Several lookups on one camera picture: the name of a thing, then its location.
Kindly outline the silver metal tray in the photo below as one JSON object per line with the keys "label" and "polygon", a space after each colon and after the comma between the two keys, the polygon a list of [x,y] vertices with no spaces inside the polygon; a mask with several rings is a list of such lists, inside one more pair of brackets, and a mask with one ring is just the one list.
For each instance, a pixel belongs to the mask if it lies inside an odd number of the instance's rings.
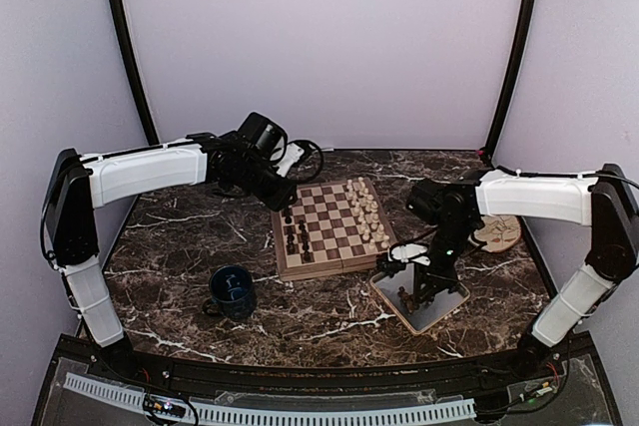
{"label": "silver metal tray", "polygon": [[399,289],[403,287],[407,293],[412,293],[413,271],[414,265],[410,264],[393,277],[379,272],[370,279],[370,285],[410,333],[419,335],[466,302],[470,291],[463,284],[454,293],[445,289],[434,297],[433,302],[422,303],[414,312],[409,312],[401,303]]}

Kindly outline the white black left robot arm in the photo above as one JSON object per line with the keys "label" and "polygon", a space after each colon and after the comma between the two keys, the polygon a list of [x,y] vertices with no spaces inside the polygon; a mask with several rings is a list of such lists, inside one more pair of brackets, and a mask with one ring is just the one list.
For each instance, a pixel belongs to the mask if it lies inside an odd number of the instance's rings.
{"label": "white black left robot arm", "polygon": [[[311,156],[319,165],[305,178],[291,170]],[[241,125],[216,135],[189,134],[174,141],[111,153],[61,151],[41,207],[40,252],[60,273],[71,308],[98,347],[103,367],[120,382],[141,373],[140,358],[121,343],[127,339],[104,275],[97,211],[173,187],[215,185],[223,197],[253,197],[272,212],[294,202],[298,186],[322,170],[322,148],[290,139],[268,117],[251,112]]]}

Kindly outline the wooden folding chess board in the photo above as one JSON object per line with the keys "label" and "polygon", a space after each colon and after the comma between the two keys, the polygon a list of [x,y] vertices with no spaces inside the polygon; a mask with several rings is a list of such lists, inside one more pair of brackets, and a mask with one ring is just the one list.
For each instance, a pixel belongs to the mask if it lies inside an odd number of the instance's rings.
{"label": "wooden folding chess board", "polygon": [[[366,253],[350,216],[350,206],[344,187],[347,180],[301,185],[297,201],[288,209],[293,221],[285,224],[284,211],[272,214],[277,268],[280,279],[285,281],[309,279],[321,276],[355,272],[375,267],[377,257],[384,253]],[[391,227],[391,244],[396,243],[390,221],[383,211],[383,218]],[[311,262],[304,262],[303,240],[299,221],[306,223]],[[287,237],[288,225],[295,227],[295,236]],[[294,254],[287,253],[287,242],[296,246]]]}

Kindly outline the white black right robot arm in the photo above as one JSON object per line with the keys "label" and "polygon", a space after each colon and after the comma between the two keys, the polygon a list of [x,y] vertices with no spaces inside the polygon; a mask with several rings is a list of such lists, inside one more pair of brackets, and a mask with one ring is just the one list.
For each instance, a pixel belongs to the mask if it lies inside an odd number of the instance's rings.
{"label": "white black right robot arm", "polygon": [[615,164],[583,173],[471,170],[450,182],[423,179],[412,187],[407,209],[433,226],[419,239],[392,245],[377,260],[382,281],[395,278],[396,298],[407,314],[458,294],[456,263],[490,217],[513,215],[544,223],[557,233],[574,225],[590,234],[590,248],[550,303],[535,317],[509,359],[520,380],[533,378],[548,362],[547,349],[610,296],[638,268],[637,184]]}

